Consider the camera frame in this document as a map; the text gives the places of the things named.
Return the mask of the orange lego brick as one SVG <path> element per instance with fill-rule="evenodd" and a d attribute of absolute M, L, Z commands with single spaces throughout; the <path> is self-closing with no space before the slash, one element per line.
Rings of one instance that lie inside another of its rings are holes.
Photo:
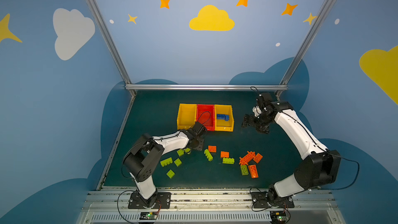
<path fill-rule="evenodd" d="M 216 153 L 217 152 L 217 146 L 208 146 L 208 151 L 211 153 Z"/>
<path fill-rule="evenodd" d="M 229 152 L 227 152 L 227 151 L 221 151 L 221 152 L 220 152 L 220 157 L 221 157 L 221 158 L 229 158 L 229 157 L 230 157 L 230 154 L 229 154 Z"/>

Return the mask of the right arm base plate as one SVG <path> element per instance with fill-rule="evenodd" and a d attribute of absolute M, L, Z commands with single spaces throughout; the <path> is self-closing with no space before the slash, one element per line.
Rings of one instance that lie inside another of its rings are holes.
<path fill-rule="evenodd" d="M 294 208 L 295 205 L 291 197 L 281 198 L 278 195 L 271 194 L 268 196 L 268 192 L 251 192 L 252 203 L 254 208 Z"/>

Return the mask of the large blue lego brick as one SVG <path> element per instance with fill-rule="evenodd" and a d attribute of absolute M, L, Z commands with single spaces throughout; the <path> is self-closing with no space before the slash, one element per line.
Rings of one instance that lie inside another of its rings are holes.
<path fill-rule="evenodd" d="M 226 114 L 217 114 L 217 120 L 229 121 L 230 116 Z"/>

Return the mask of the orange square lego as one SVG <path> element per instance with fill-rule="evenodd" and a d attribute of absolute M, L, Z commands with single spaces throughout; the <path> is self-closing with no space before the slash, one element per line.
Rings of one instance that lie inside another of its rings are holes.
<path fill-rule="evenodd" d="M 259 163 L 259 162 L 262 160 L 262 158 L 263 158 L 263 156 L 262 156 L 261 154 L 257 153 L 257 154 L 254 156 L 253 161 L 254 161 L 255 163 Z"/>

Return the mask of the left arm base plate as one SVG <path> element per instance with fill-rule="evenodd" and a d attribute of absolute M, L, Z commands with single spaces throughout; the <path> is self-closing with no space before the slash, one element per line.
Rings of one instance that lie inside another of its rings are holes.
<path fill-rule="evenodd" d="M 144 199 L 140 193 L 131 194 L 128 209 L 169 209 L 171 204 L 170 192 L 155 192 L 149 199 Z"/>

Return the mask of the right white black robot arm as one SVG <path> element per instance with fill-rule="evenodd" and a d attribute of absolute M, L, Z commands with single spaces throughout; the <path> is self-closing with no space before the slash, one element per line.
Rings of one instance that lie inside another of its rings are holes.
<path fill-rule="evenodd" d="M 271 123 L 278 124 L 295 145 L 302 159 L 292 175 L 269 187 L 266 194 L 269 206 L 279 206 L 297 193 L 336 181 L 341 163 L 339 152 L 329 150 L 316 139 L 290 103 L 259 103 L 252 111 L 253 114 L 244 116 L 242 127 L 252 126 L 258 132 L 267 133 Z"/>

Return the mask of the orange lego plane piece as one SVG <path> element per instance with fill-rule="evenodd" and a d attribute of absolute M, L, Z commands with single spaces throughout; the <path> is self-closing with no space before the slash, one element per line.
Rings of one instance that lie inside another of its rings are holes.
<path fill-rule="evenodd" d="M 248 151 L 244 157 L 239 158 L 239 165 L 247 166 L 249 164 L 249 162 L 255 157 L 255 155 L 256 155 L 255 152 Z"/>

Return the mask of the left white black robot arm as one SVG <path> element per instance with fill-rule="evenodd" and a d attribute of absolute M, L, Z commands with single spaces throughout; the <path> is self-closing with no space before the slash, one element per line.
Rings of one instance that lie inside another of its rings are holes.
<path fill-rule="evenodd" d="M 180 129 L 165 136 L 151 136 L 145 133 L 135 142 L 124 156 L 122 164 L 134 179 L 143 201 L 150 203 L 157 196 L 152 174 L 161 157 L 171 151 L 186 148 L 202 151 L 206 133 L 206 127 L 195 122 L 188 129 Z"/>

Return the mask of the orange long lego bottom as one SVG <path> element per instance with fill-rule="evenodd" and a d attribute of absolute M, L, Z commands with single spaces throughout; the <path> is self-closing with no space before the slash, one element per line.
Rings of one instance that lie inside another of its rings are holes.
<path fill-rule="evenodd" d="M 253 165 L 249 165 L 248 166 L 248 170 L 249 170 L 251 178 L 258 178 L 259 177 L 256 165 L 254 165 L 254 164 Z"/>

